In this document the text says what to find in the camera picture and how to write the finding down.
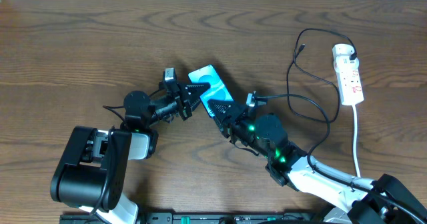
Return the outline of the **blue smartphone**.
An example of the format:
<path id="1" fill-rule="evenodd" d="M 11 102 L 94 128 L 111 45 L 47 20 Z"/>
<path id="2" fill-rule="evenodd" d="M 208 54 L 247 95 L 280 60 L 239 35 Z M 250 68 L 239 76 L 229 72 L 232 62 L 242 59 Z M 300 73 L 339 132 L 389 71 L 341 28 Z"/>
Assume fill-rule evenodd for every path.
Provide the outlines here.
<path id="1" fill-rule="evenodd" d="M 209 108 L 208 101 L 215 99 L 218 101 L 233 101 L 224 82 L 218 75 L 213 65 L 207 65 L 188 74 L 189 80 L 193 84 L 209 83 L 210 88 L 201 95 L 201 102 L 205 107 L 208 115 L 214 117 L 214 112 Z"/>

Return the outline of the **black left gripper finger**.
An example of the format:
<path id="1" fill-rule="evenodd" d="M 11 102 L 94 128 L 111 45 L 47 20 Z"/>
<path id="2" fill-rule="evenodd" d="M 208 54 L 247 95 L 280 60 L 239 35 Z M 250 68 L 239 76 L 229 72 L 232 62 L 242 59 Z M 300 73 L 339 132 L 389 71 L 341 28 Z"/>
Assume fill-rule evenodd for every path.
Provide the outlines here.
<path id="1" fill-rule="evenodd" d="M 197 107 L 200 105 L 200 102 L 190 103 L 187 108 L 187 116 L 191 117 L 193 115 L 193 112 L 197 109 Z"/>
<path id="2" fill-rule="evenodd" d="M 209 90 L 209 83 L 192 83 L 185 85 L 185 98 L 186 99 L 199 99 L 207 90 Z"/>

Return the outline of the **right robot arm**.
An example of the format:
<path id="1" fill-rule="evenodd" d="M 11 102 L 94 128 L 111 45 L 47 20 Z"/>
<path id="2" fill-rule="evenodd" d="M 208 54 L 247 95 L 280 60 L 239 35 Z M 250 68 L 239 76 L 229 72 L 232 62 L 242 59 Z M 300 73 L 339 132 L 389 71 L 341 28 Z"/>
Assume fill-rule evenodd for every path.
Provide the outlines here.
<path id="1" fill-rule="evenodd" d="M 210 100 L 208 105 L 223 136 L 263 155 L 266 171 L 279 185 L 327 201 L 352 223 L 426 222 L 426 208 L 397 178 L 357 177 L 319 162 L 289 140 L 273 113 L 257 116 L 235 101 Z"/>

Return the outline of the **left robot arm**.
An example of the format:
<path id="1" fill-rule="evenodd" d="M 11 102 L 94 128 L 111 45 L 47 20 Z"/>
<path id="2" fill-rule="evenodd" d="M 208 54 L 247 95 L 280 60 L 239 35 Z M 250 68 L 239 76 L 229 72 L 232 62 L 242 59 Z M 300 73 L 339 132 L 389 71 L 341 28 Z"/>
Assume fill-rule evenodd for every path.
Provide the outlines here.
<path id="1" fill-rule="evenodd" d="M 123 193 L 127 163 L 150 158 L 158 133 L 151 127 L 179 115 L 191 117 L 209 83 L 162 81 L 165 95 L 153 100 L 132 91 L 123 100 L 120 127 L 103 131 L 76 126 L 53 174 L 52 200 L 88 212 L 104 223 L 138 223 L 139 207 Z"/>

